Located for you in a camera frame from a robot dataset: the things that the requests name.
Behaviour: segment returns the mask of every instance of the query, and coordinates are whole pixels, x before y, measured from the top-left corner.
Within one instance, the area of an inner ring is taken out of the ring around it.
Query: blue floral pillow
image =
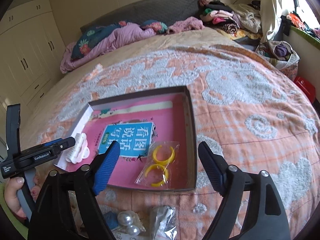
[[[100,41],[108,37],[115,29],[127,25],[127,21],[120,21],[108,26],[93,26],[88,29],[73,47],[71,59],[83,58],[87,55]]]
[[[157,34],[163,34],[167,31],[168,27],[163,22],[159,22],[156,20],[147,20],[143,24],[140,25],[142,30],[153,29]]]

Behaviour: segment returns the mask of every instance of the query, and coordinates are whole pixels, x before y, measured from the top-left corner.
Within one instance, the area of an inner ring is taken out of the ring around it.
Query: white bead
[[[140,229],[135,225],[130,225],[127,227],[127,233],[130,236],[137,236],[138,234],[140,234]]]
[[[122,226],[129,226],[133,223],[133,216],[128,212],[120,212],[118,214],[118,223]]]

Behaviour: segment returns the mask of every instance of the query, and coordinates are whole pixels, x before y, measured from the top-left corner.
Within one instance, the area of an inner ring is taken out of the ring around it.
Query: bed
[[[320,120],[302,91],[256,53],[211,28],[154,36],[100,56],[68,73],[43,98],[21,131],[21,148],[64,137],[89,101],[159,87],[187,85],[197,142],[243,171],[266,169],[279,190],[294,238],[320,198]],[[52,163],[37,167],[43,183]],[[244,195],[232,235],[240,232]],[[222,198],[198,161],[197,189],[160,195],[108,187],[102,212],[178,210],[178,239],[202,239]]]

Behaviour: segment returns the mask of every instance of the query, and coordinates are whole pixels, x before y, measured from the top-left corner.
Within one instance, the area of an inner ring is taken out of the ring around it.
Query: cardboard box
[[[80,112],[67,137],[77,133],[87,135],[90,156],[80,163],[68,163],[66,151],[55,165],[65,171],[74,171],[90,164],[98,153],[107,125],[113,123],[153,122],[152,141],[178,141],[179,152],[171,174],[171,188],[165,191],[188,191],[196,188],[197,149],[196,132],[190,93],[186,86],[169,87],[99,99],[87,104]],[[109,186],[164,191],[162,188],[135,184],[147,158],[120,157],[108,182]]]

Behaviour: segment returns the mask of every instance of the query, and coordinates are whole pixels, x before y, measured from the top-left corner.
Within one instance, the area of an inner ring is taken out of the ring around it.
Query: curtain
[[[261,42],[272,40],[276,36],[281,24],[282,11],[282,0],[261,0]]]

